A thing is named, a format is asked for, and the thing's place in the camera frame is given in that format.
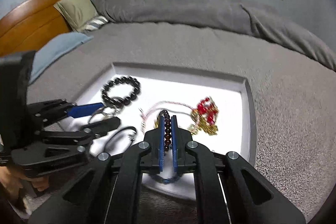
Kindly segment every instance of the metal screw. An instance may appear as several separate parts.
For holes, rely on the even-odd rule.
[[[195,141],[190,141],[190,142],[187,143],[187,146],[189,148],[196,148],[198,146],[198,143],[195,142]]]
[[[109,154],[103,152],[98,155],[99,160],[107,160],[109,158]]]
[[[77,151],[78,152],[84,152],[85,151],[85,147],[79,145],[79,146],[77,146]]]
[[[239,157],[239,154],[237,152],[234,152],[234,151],[230,151],[227,156],[232,159],[232,160],[236,160],[238,159]]]
[[[141,149],[146,149],[147,147],[149,147],[149,143],[147,142],[141,142],[138,145]]]

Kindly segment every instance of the finger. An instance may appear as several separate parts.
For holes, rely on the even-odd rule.
[[[23,185],[19,179],[12,177],[7,184],[4,185],[8,199],[11,202],[15,202],[19,197],[19,190],[23,188]]]
[[[13,177],[11,175],[3,175],[0,174],[0,183],[5,187],[5,188],[22,188],[22,184],[20,180],[16,177]]]
[[[49,177],[43,177],[43,181],[32,181],[33,187],[35,188],[48,188],[49,187]]]
[[[38,181],[38,182],[31,182],[33,187],[35,188],[39,188],[39,187],[45,187],[45,186],[49,186],[49,182],[48,181]]]
[[[39,191],[39,192],[43,192],[45,189],[47,189],[48,187],[39,187],[39,188],[37,188],[37,190]]]
[[[7,167],[9,172],[11,173],[12,176],[19,178],[19,179],[24,179],[24,180],[28,180],[28,181],[42,181],[43,177],[40,178],[28,178],[23,174],[23,171],[21,169],[19,169],[17,166],[8,166]]]

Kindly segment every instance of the bed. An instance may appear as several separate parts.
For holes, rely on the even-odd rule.
[[[53,7],[56,1],[28,0],[1,19],[0,54],[38,50],[56,35],[70,32]],[[28,103],[76,98],[112,62],[245,77],[256,112],[255,167],[311,220],[335,185],[334,53],[309,31],[257,4],[111,1],[112,10],[107,5],[101,13],[115,23],[92,32],[90,42],[53,63],[29,87]],[[233,10],[240,15],[230,14]],[[158,214],[170,222],[192,223],[195,203],[146,190],[139,223],[154,223]]]

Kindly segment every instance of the white tray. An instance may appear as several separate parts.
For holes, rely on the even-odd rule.
[[[196,107],[200,100],[211,96],[216,103],[219,114],[217,118],[218,134],[209,136],[203,131],[193,135],[193,140],[206,145],[210,150],[226,154],[229,151],[238,152],[252,165],[255,162],[256,153],[256,128],[255,113],[251,91],[246,79],[234,75],[222,73],[183,69],[166,66],[152,66],[144,64],[115,63],[92,85],[78,95],[75,100],[78,104],[101,102],[101,87],[110,79],[122,75],[130,75],[141,83],[141,93],[137,100],[124,107],[117,116],[121,120],[120,128],[134,126],[138,129],[136,142],[143,140],[141,129],[141,112],[147,111],[158,101],[181,102]],[[125,97],[132,90],[130,85],[118,85],[112,88],[109,95]],[[187,129],[193,123],[189,114],[190,109],[184,106],[161,105],[160,108],[149,116],[146,131],[153,129],[154,120],[160,110],[167,109],[169,114],[177,116],[179,127]],[[97,115],[95,120],[102,119]],[[62,127],[67,131],[75,131],[81,125],[87,124],[88,117],[78,119],[67,118],[62,121]],[[125,131],[124,135],[116,137],[111,147],[110,154],[115,155],[124,152],[129,140]],[[98,155],[106,140],[114,132],[96,139],[90,148],[92,155]],[[164,178],[173,175],[171,151],[165,156],[165,167],[161,176]],[[178,198],[196,199],[194,191],[193,174],[185,174],[173,184],[163,185],[152,180],[144,174],[143,185],[161,193]]]

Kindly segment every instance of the black device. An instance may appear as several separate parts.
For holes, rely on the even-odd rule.
[[[34,211],[28,223],[137,223],[142,174],[160,172],[163,124],[162,118],[143,142],[122,154],[99,154]],[[172,125],[176,171],[194,173],[198,223],[306,223],[302,213],[238,153],[211,152],[178,127],[176,116]]]
[[[90,159],[87,148],[93,134],[101,136],[107,130],[99,127],[101,123],[78,132],[48,132],[43,127],[93,113],[99,105],[76,106],[65,100],[26,105],[33,57],[34,52],[24,52],[0,58],[0,163],[19,165],[28,177],[85,166],[35,210],[28,223],[137,223],[142,174],[158,174],[164,165],[164,118],[124,153],[103,152]],[[111,120],[110,127],[115,125],[118,121]],[[305,223],[302,213],[238,153],[211,152],[178,127],[176,116],[171,134],[174,170],[194,174],[198,223]],[[11,207],[4,208],[7,219],[13,219]]]
[[[50,132],[45,127],[66,117],[84,117],[102,103],[77,106],[65,99],[26,104],[35,52],[0,58],[0,165],[15,164],[29,178],[88,163],[94,138],[120,126],[120,119],[88,124],[77,132]]]

